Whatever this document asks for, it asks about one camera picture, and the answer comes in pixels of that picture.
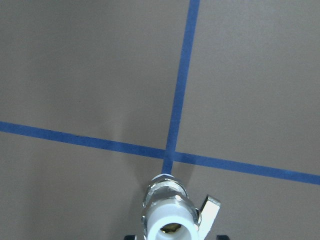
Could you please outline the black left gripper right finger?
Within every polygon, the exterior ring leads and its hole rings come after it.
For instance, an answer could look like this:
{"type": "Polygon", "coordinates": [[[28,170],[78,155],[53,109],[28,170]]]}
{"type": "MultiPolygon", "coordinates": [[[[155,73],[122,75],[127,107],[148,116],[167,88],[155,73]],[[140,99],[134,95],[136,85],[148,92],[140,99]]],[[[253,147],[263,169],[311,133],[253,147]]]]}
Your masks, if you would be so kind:
{"type": "Polygon", "coordinates": [[[217,235],[216,240],[229,240],[228,235],[217,235]]]}

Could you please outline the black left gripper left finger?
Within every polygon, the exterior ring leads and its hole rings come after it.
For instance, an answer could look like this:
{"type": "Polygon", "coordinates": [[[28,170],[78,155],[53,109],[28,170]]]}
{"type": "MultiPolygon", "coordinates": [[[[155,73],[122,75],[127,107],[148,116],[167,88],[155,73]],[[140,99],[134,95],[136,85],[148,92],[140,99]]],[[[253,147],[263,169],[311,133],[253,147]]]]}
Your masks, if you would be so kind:
{"type": "Polygon", "coordinates": [[[136,240],[136,239],[137,239],[136,235],[126,235],[124,237],[124,240],[136,240]]]}

